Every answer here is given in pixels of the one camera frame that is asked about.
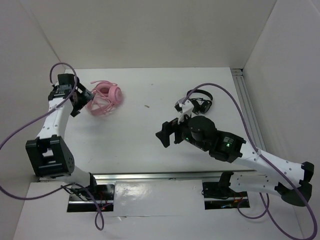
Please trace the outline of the pink headphones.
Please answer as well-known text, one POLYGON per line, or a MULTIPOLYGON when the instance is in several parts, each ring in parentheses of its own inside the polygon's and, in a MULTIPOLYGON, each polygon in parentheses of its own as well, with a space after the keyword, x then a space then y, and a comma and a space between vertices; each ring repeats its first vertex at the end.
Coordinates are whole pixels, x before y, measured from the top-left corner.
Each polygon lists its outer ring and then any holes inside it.
POLYGON ((91 90, 94 98, 85 108, 93 116, 106 115, 123 101, 123 93, 117 83, 107 80, 91 81, 96 86, 91 90))

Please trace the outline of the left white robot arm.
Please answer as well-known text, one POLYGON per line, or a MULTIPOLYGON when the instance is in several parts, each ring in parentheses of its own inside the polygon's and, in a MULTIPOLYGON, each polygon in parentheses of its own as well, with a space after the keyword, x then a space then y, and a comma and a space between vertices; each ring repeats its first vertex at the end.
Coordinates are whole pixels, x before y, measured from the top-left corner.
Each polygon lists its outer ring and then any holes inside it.
POLYGON ((94 95, 74 74, 63 73, 57 78, 58 84, 48 96, 48 116, 36 138, 26 142, 25 149, 37 177, 79 184, 81 194, 92 200, 99 193, 97 182, 92 173, 76 166, 64 138, 69 117, 80 114, 94 95))

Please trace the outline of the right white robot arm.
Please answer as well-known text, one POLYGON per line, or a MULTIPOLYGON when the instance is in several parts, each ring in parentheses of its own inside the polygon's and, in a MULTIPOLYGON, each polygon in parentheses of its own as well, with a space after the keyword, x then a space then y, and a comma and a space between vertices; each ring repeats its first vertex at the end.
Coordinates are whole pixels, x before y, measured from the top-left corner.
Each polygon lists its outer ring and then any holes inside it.
POLYGON ((304 207, 312 196, 312 163, 294 163, 254 149, 244 138, 218 130, 215 123, 205 116, 185 116, 182 122, 177 118, 166 121, 155 135, 165 148, 170 145, 170 135, 174 135, 175 144, 186 141, 215 160, 258 172, 257 175, 223 172, 217 184, 223 196, 260 192, 279 196, 284 202, 297 207, 304 207))

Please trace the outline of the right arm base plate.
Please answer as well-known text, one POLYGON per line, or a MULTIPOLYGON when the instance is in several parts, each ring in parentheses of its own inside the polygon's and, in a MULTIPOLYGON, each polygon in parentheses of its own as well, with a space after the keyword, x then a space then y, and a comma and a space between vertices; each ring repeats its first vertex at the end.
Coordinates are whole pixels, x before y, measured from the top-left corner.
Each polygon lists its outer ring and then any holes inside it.
POLYGON ((240 208, 250 208, 246 191, 221 190, 218 182, 203 182, 201 194, 204 198, 204 208, 206 210, 236 209, 239 203, 240 208))

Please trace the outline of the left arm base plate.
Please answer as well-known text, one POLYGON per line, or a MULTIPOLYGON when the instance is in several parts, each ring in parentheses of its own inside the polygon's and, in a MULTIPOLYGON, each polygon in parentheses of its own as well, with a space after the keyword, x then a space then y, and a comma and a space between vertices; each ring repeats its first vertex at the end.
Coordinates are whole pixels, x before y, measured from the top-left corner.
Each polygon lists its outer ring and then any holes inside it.
MULTIPOLYGON (((89 213, 95 212, 96 206, 88 193, 80 187, 67 187, 69 194, 67 212, 68 213, 89 213)), ((98 184, 91 192, 102 212, 112 212, 114 210, 115 184, 98 184)))

